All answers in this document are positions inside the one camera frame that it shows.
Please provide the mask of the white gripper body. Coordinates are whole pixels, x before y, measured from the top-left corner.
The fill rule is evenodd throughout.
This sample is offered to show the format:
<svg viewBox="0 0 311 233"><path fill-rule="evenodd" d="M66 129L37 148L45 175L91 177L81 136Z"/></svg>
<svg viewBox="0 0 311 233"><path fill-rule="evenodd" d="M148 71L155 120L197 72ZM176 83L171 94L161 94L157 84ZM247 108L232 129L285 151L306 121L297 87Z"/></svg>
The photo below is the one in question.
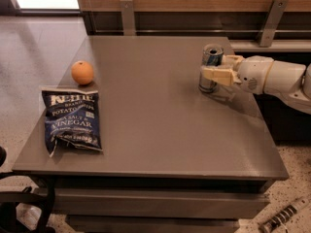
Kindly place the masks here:
<svg viewBox="0 0 311 233"><path fill-rule="evenodd" d="M238 68L240 88L246 92L263 94L264 83L274 60L271 57L252 56L241 61Z"/></svg>

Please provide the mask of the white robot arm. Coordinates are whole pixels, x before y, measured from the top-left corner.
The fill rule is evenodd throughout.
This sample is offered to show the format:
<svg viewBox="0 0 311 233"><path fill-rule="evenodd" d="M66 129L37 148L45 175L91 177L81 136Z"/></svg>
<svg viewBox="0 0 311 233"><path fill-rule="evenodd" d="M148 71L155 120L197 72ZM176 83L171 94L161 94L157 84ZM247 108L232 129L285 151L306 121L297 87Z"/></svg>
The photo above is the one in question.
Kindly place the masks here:
<svg viewBox="0 0 311 233"><path fill-rule="evenodd" d="M271 57L225 55L219 66L200 68L202 76L256 95L268 94L287 106L311 114L310 67Z"/></svg>

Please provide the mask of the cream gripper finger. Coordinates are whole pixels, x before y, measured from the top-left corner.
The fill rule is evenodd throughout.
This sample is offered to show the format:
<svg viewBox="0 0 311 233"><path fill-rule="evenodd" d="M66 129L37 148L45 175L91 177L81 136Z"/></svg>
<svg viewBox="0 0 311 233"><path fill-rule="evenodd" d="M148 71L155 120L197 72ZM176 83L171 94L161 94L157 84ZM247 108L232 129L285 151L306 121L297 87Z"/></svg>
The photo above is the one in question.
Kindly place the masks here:
<svg viewBox="0 0 311 233"><path fill-rule="evenodd" d="M237 73L231 68L202 66L200 71L205 79L225 86L233 86L236 83L241 83Z"/></svg>
<svg viewBox="0 0 311 233"><path fill-rule="evenodd" d="M235 68L238 66L242 61L244 60L244 57L242 55L224 55L222 64L227 65L229 68Z"/></svg>

